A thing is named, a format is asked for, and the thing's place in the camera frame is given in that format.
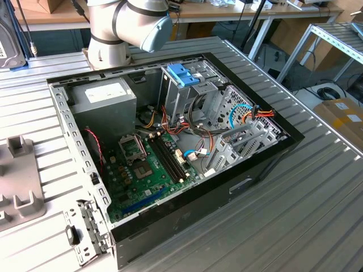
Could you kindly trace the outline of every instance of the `black plastic clip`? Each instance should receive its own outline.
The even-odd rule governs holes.
[[[66,234],[68,238],[69,245],[79,245],[81,242],[77,233],[77,230],[75,229],[75,226],[66,226]]]
[[[98,176],[95,172],[93,172],[92,174],[90,174],[91,177],[91,181],[93,185],[97,185],[100,183],[100,180],[98,179]]]
[[[257,112],[259,111],[259,106],[254,105],[254,107],[251,109],[251,115],[252,115],[252,121],[256,119]]]

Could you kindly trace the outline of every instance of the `cardboard box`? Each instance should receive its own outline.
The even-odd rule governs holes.
[[[190,23],[187,31],[187,39],[210,37],[215,22]]]
[[[314,112],[363,151],[363,109],[351,99],[324,101],[314,108]]]
[[[63,0],[20,0],[22,9],[42,13],[52,13],[63,2]],[[14,7],[18,7],[16,0],[11,0]]]

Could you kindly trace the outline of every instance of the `gray holder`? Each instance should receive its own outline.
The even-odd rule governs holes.
[[[44,215],[32,141],[21,135],[0,146],[0,231]]]

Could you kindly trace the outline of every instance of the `open computer tower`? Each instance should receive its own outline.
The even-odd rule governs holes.
[[[48,80],[90,199],[64,211],[80,265],[118,269],[262,180],[303,135],[211,53]]]

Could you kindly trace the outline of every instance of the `slotted aluminum surface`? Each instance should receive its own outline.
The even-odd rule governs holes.
[[[311,31],[349,55],[351,58],[363,64],[363,40],[351,28],[351,24],[315,24],[311,27]]]
[[[363,264],[363,167],[357,152],[313,117],[246,57],[217,37],[168,42],[138,63],[212,52],[304,135],[263,182],[130,264],[124,271],[359,271]],[[35,142],[47,213],[0,233],[1,267],[76,271],[62,210],[87,198],[61,134],[45,78],[89,71],[85,57],[31,61],[0,73],[0,143],[24,134]],[[88,271],[115,271],[106,254]]]

